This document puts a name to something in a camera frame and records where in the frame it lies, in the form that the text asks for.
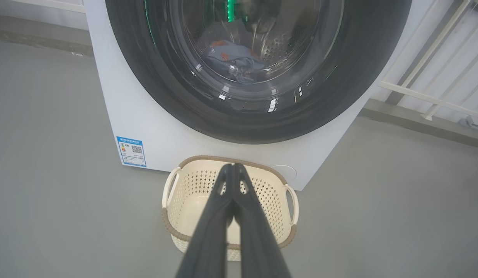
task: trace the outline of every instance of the white washing machine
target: white washing machine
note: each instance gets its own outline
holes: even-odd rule
[[[376,90],[411,0],[85,4],[124,165],[229,157],[302,190]]]

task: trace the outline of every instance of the green light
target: green light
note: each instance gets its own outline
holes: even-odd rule
[[[145,0],[145,14],[146,14],[146,21],[147,21],[147,23],[148,23],[149,33],[151,34],[151,39],[153,40],[153,45],[156,47],[155,39],[154,39],[154,37],[153,37],[153,31],[151,30],[151,25],[150,25],[150,23],[149,23],[148,3],[147,3],[147,0]]]
[[[227,18],[229,22],[234,21],[235,0],[227,0]]]

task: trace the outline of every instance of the qr code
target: qr code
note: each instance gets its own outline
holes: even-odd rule
[[[132,146],[132,148],[133,148],[133,153],[143,153],[143,150],[141,149],[141,147]]]

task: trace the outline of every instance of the laundry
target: laundry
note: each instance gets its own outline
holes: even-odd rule
[[[229,41],[212,42],[205,55],[216,72],[241,84],[253,84],[265,68],[251,49]]]

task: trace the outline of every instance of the laundry basket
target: laundry basket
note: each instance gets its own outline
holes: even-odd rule
[[[163,189],[163,222],[175,246],[182,252],[186,251],[215,179],[221,167],[228,163],[242,163],[246,167],[278,247],[284,248],[290,244],[296,233],[299,204],[294,190],[278,172],[241,160],[195,156],[184,160],[172,170]],[[292,219],[287,203],[287,191],[292,196]],[[242,182],[241,192],[245,192]],[[240,261],[240,227],[235,220],[227,229],[227,241],[227,259]]]

